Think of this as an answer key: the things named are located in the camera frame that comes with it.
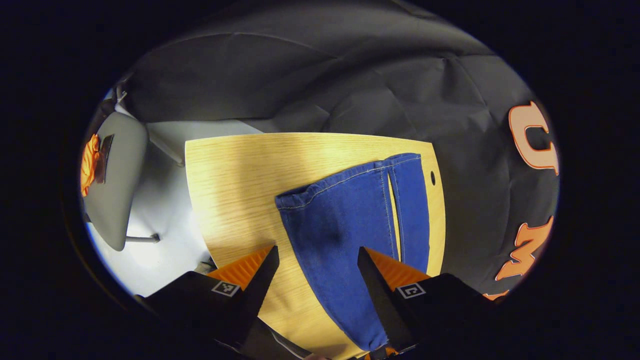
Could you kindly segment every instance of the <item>black fabric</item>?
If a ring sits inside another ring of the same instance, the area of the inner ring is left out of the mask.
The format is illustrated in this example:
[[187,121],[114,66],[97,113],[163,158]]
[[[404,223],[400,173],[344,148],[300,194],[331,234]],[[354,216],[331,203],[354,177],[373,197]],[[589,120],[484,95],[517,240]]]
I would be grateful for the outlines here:
[[[263,132],[433,143],[447,217],[442,272],[481,293],[522,279],[494,278],[520,224],[543,225],[556,208],[559,177],[524,163],[508,124],[511,107],[543,104],[490,49],[410,4],[245,2],[149,52],[133,72],[124,101],[144,122],[243,119]],[[527,131],[539,149],[552,134]]]

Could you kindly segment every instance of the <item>wooden table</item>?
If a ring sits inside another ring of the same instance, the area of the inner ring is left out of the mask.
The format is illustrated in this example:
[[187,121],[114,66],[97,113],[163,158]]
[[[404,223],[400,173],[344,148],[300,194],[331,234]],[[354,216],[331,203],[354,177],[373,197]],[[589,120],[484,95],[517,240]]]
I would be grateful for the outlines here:
[[282,225],[275,196],[403,152],[422,155],[430,228],[427,274],[436,276],[444,253],[445,211],[430,143],[331,133],[235,135],[186,142],[189,194],[211,256],[224,266],[267,245],[278,245],[280,268],[259,317],[295,344],[336,360],[365,353],[316,299]]

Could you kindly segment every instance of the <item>white floor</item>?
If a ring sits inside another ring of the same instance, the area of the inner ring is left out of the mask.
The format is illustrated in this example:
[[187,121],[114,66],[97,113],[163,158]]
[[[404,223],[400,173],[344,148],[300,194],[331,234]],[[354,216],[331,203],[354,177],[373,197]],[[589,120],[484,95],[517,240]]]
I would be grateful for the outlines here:
[[[236,120],[216,122],[162,122],[149,131],[184,155],[184,142],[214,136],[260,131]],[[129,236],[160,235],[158,243],[127,242],[113,250],[88,224],[97,252],[115,279],[132,294],[149,296],[184,272],[209,259],[209,251],[193,217],[184,167],[149,143],[140,183],[129,217]]]

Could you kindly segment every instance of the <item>stitching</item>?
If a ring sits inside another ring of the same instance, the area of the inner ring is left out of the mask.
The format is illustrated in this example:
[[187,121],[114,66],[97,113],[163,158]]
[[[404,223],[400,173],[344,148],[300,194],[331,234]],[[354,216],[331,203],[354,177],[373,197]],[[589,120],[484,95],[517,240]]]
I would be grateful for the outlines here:
[[382,197],[385,199],[385,212],[387,213],[387,226],[389,226],[389,245],[391,249],[394,248],[394,237],[391,235],[391,222],[389,221],[389,209],[387,206],[387,193],[385,192],[385,180],[382,178],[382,171],[380,172],[380,185],[382,187]]
[[396,206],[396,213],[398,215],[398,227],[400,228],[400,246],[402,246],[402,248],[400,249],[402,252],[402,260],[403,263],[406,262],[406,256],[404,255],[404,250],[405,250],[405,246],[404,246],[404,226],[402,223],[402,214],[400,211],[400,187],[398,186],[398,176],[396,175],[396,168],[391,168],[391,171],[394,173],[394,183],[396,183],[396,203],[398,206]]
[[331,185],[331,186],[328,186],[328,187],[326,187],[326,188],[324,188],[324,189],[322,189],[322,190],[318,191],[318,192],[317,192],[317,193],[315,193],[313,196],[311,196],[311,199],[309,199],[309,201],[307,201],[306,203],[304,203],[304,204],[302,204],[302,205],[300,205],[300,206],[293,206],[293,207],[290,207],[290,208],[278,208],[278,210],[283,210],[283,209],[300,209],[300,208],[304,208],[305,206],[307,206],[307,205],[311,204],[311,202],[314,200],[314,198],[315,198],[316,196],[318,196],[319,194],[321,194],[321,193],[323,193],[323,192],[325,192],[325,191],[329,190],[330,188],[333,188],[334,186],[336,186],[336,185],[338,185],[338,184],[342,184],[342,183],[344,183],[345,181],[350,180],[350,179],[352,179],[352,178],[354,178],[354,177],[356,177],[356,176],[358,176],[358,175],[366,174],[366,173],[368,173],[368,172],[372,172],[372,171],[382,170],[382,169],[384,169],[384,168],[388,168],[388,167],[394,167],[394,166],[396,166],[396,165],[398,165],[398,164],[406,163],[407,161],[412,161],[412,160],[420,160],[420,158],[414,158],[414,159],[404,160],[404,161],[400,161],[399,163],[395,163],[395,164],[393,164],[393,165],[387,165],[387,166],[379,167],[379,168],[372,168],[372,169],[369,169],[369,170],[366,170],[366,171],[363,171],[363,172],[359,172],[359,173],[357,173],[357,174],[355,174],[355,175],[352,175],[352,176],[347,177],[345,180],[338,181],[337,183],[335,183],[335,184],[333,184],[333,185]]

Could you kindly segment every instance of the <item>blue jeans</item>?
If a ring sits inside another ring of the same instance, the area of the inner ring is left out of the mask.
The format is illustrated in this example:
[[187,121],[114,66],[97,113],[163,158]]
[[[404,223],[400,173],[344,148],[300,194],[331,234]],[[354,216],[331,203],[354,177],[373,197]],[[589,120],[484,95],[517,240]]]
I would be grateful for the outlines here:
[[363,350],[387,343],[358,270],[361,246],[398,259],[390,191],[396,200],[401,259],[426,272],[429,210],[419,154],[366,163],[276,197],[302,271],[329,317]]

